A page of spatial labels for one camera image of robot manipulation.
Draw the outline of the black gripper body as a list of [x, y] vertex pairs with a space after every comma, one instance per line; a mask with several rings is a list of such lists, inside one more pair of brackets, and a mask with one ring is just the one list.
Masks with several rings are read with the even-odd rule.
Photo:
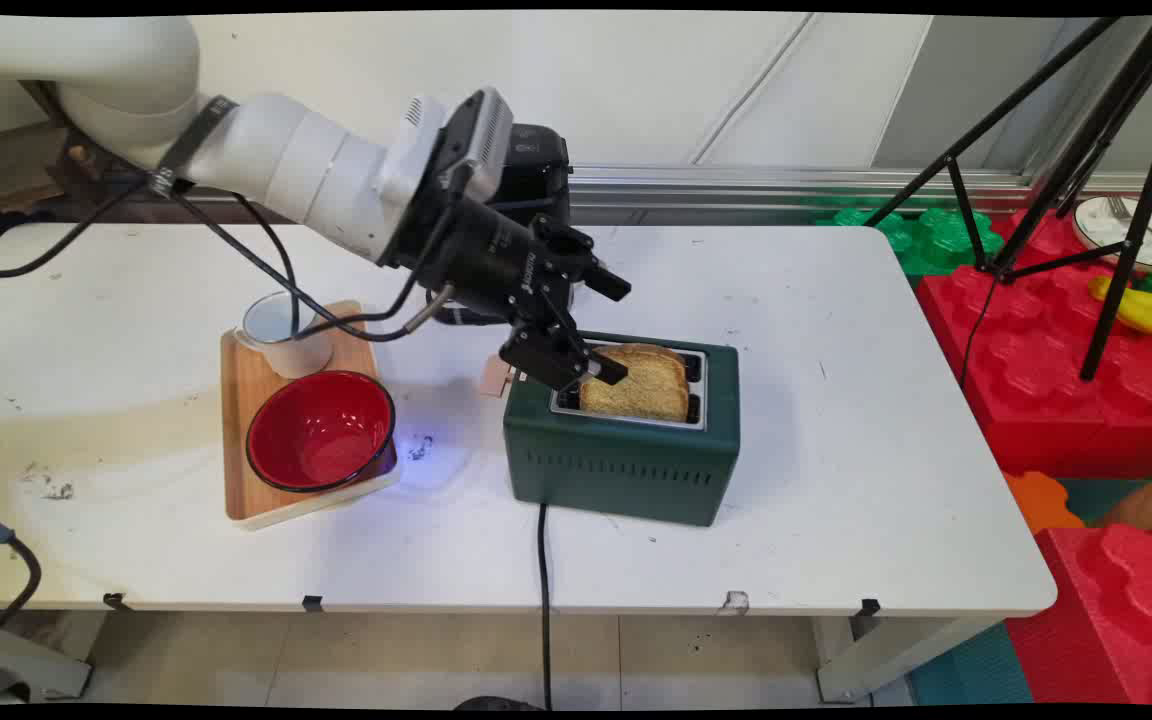
[[467, 196], [419, 194], [382, 247], [381, 264], [410, 270], [430, 293], [506, 324], [573, 323], [573, 225], [530, 223]]

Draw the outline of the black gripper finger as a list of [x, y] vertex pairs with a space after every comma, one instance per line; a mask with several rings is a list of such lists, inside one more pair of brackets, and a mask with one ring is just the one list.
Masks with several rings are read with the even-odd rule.
[[532, 237], [538, 242], [538, 266], [570, 283], [584, 283], [612, 301], [626, 300], [632, 285], [613, 273], [594, 255], [593, 237], [576, 232], [556, 218], [538, 214], [532, 219]]
[[499, 359], [558, 392], [582, 382], [616, 386], [628, 367], [593, 350], [568, 310], [566, 291], [520, 291], [508, 297], [508, 340]]

